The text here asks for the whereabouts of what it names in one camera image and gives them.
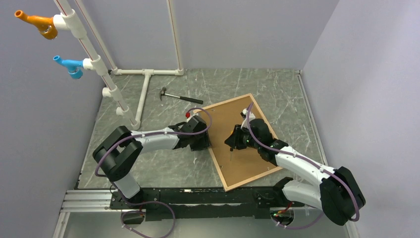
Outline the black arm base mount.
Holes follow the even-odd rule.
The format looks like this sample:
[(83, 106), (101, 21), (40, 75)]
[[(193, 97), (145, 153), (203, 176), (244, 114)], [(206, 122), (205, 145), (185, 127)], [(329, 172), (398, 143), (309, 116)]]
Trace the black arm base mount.
[(225, 191), (222, 187), (143, 188), (140, 195), (125, 202), (112, 193), (111, 210), (136, 210), (146, 221), (253, 217), (269, 219), (277, 210), (301, 208), (303, 203), (281, 198), (272, 186), (240, 187)]

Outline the wooden picture frame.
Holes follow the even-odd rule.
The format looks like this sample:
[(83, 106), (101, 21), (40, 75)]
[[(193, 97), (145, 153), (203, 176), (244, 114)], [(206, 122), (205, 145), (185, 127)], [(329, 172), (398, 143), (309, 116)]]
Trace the wooden picture frame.
[(250, 115), (262, 119), (265, 123), (263, 128), (276, 138), (251, 93), (206, 106), (202, 112), (194, 110), (210, 125), (209, 152), (225, 191), (281, 170), (281, 167), (264, 160), (257, 149), (248, 147), (252, 138), (242, 132), (241, 127), (246, 125), (242, 115), (249, 104), (253, 104)]

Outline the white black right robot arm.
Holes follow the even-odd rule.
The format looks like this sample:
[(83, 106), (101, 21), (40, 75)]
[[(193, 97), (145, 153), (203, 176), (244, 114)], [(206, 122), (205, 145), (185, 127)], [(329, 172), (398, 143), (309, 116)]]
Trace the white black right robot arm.
[(330, 221), (340, 226), (359, 220), (366, 199), (348, 168), (335, 169), (307, 158), (275, 138), (262, 119), (235, 125), (224, 143), (231, 150), (256, 149), (263, 160), (288, 169), (308, 182), (304, 184), (292, 178), (280, 180), (273, 187), (273, 200), (277, 205), (300, 202), (322, 210)]

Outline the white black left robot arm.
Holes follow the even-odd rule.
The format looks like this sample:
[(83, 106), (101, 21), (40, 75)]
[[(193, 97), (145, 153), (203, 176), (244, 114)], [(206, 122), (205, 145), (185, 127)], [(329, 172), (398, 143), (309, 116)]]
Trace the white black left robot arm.
[(207, 149), (210, 146), (208, 129), (207, 123), (198, 115), (155, 131), (130, 131), (119, 126), (93, 151), (92, 156), (105, 177), (123, 194), (123, 202), (129, 208), (136, 208), (143, 200), (143, 191), (130, 174), (137, 158), (157, 150)]

